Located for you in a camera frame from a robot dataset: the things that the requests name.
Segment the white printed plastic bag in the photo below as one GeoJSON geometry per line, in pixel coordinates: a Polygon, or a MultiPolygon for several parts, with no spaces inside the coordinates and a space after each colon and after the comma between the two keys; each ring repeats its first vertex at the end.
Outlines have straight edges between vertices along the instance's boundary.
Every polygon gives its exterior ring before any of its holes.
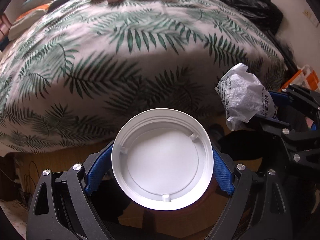
{"type": "Polygon", "coordinates": [[[243,63],[232,67],[215,87],[226,113],[226,124],[231,131],[244,126],[255,115],[271,118],[276,107],[271,94],[243,63]]]}

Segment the white round plastic lid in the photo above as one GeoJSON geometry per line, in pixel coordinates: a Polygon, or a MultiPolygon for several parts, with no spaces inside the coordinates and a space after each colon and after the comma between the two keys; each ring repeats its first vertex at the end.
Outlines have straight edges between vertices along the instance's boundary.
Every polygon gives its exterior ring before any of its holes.
{"type": "Polygon", "coordinates": [[[173,211],[202,197],[213,176],[214,156],[204,127],[168,108],[144,111],[118,132],[111,153],[113,175],[137,204],[173,211]]]}

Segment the black garbage bag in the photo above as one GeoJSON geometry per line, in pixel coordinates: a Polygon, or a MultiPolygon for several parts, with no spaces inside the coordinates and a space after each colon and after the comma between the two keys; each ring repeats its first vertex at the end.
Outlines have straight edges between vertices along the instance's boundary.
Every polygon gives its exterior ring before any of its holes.
{"type": "Polygon", "coordinates": [[[283,20],[283,13],[271,0],[225,0],[262,31],[276,35],[283,20]]]}

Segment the palm leaf print bedspread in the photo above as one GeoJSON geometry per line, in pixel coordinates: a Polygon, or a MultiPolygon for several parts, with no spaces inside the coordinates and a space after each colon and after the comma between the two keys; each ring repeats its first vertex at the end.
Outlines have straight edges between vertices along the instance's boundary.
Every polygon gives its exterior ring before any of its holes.
{"type": "Polygon", "coordinates": [[[70,0],[5,49],[1,155],[94,144],[152,108],[216,115],[215,87],[238,63],[281,87],[280,51],[220,0],[70,0]]]}

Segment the wooden headboard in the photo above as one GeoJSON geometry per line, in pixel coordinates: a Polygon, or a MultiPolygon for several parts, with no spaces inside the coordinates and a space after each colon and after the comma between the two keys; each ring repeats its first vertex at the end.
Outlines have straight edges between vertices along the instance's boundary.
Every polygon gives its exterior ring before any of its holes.
{"type": "Polygon", "coordinates": [[[8,17],[6,14],[2,14],[0,18],[0,37],[1,41],[3,40],[9,40],[8,35],[9,35],[9,30],[11,28],[12,24],[9,21],[8,17]]]}

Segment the orange grey white pillow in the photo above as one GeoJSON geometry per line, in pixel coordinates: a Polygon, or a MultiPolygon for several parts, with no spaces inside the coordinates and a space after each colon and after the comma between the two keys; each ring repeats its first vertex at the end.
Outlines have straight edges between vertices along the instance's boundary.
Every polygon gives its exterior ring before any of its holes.
{"type": "Polygon", "coordinates": [[[51,2],[35,7],[21,14],[9,29],[9,41],[13,41],[16,38],[20,37],[36,21],[38,21],[42,16],[44,16],[47,13],[50,5],[51,2]]]}

